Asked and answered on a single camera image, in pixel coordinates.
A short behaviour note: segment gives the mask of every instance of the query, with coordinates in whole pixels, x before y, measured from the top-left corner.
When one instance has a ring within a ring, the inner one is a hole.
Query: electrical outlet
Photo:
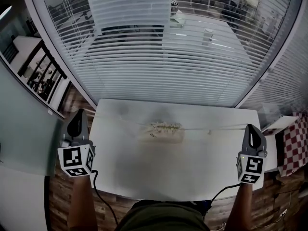
[[[280,214],[279,217],[280,217],[280,218],[284,217],[286,213],[287,213],[287,209],[285,209],[285,210]]]

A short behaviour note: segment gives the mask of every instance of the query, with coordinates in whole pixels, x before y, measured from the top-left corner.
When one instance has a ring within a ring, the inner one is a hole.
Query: red and white checkered cloth
[[[299,119],[284,131],[284,163],[281,176],[289,176],[308,162],[308,115],[295,113]]]

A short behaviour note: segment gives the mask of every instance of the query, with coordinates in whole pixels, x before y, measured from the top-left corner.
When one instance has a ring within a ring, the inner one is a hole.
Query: window blinds
[[[290,0],[42,0],[89,95],[230,107],[266,67]]]
[[[308,107],[308,4],[298,29],[273,71],[241,108],[257,109],[261,125]]]

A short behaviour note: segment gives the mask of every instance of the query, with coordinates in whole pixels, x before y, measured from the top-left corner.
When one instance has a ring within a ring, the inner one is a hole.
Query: black and white marker cube
[[[61,169],[70,177],[91,174],[94,152],[89,144],[58,148]]]
[[[265,157],[240,154],[237,160],[239,182],[255,184],[264,174]]]

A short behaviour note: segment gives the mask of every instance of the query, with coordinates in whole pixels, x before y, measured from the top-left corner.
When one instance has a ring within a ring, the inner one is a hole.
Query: human forearm
[[[226,231],[251,229],[252,185],[242,183],[227,221]]]
[[[68,216],[68,227],[87,227],[97,230],[92,187],[89,176],[76,177],[74,180],[72,202]]]

